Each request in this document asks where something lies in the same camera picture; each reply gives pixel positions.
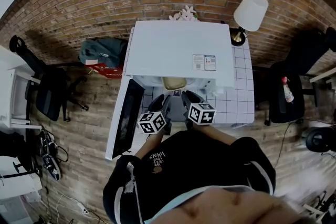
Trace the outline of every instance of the white cube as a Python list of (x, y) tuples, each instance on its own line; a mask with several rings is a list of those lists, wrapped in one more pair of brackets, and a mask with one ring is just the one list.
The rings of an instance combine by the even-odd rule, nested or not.
[(165, 125), (161, 111), (141, 114), (138, 125), (144, 134), (157, 134)]
[(207, 103), (190, 105), (188, 118), (198, 125), (209, 125), (215, 122), (216, 110)]

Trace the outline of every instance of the lamp base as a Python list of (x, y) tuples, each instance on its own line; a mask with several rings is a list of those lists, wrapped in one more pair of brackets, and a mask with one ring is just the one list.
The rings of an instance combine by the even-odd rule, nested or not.
[(230, 28), (231, 44), (234, 46), (242, 46), (245, 43), (246, 37), (244, 35), (244, 29)]

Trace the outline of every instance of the office chair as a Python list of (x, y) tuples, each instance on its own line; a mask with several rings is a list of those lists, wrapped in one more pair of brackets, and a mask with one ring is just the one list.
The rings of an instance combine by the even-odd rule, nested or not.
[[(335, 44), (334, 29), (329, 27), (327, 33), (319, 29), (300, 32), (292, 41), (292, 48), (285, 61), (277, 62), (270, 67), (268, 74), (269, 119), (265, 125), (301, 121), (304, 115), (304, 94), (314, 95), (315, 106), (318, 106), (316, 83), (313, 89), (302, 89), (300, 76), (304, 76), (310, 68)], [(294, 96), (292, 103), (285, 100), (282, 77), (288, 78), (288, 86)]]
[(17, 36), (13, 36), (9, 42), (9, 48), (16, 52), (30, 68), (38, 75), (42, 75), (41, 83), (36, 87), (29, 81), (26, 95), (31, 94), (32, 90), (37, 89), (36, 108), (52, 121), (57, 121), (60, 108), (63, 110), (63, 120), (69, 122), (66, 117), (67, 101), (80, 106), (84, 110), (89, 110), (86, 105), (78, 103), (72, 95), (75, 94), (76, 86), (81, 82), (86, 82), (85, 77), (78, 78), (74, 83), (67, 87), (70, 78), (62, 68), (46, 65), (39, 60), (25, 45), (25, 42)]

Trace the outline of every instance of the white lamp shade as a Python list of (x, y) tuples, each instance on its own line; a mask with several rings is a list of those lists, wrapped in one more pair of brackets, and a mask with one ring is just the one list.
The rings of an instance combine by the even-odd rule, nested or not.
[(257, 31), (267, 8), (267, 0), (243, 0), (233, 13), (233, 17), (236, 23), (243, 29)]

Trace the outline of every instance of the person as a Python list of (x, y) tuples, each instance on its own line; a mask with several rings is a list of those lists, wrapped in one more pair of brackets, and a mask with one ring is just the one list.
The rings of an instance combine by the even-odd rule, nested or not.
[(251, 137), (187, 125), (162, 141), (152, 134), (121, 156), (103, 191), (113, 223), (294, 223), (300, 216), (273, 197), (276, 173)]

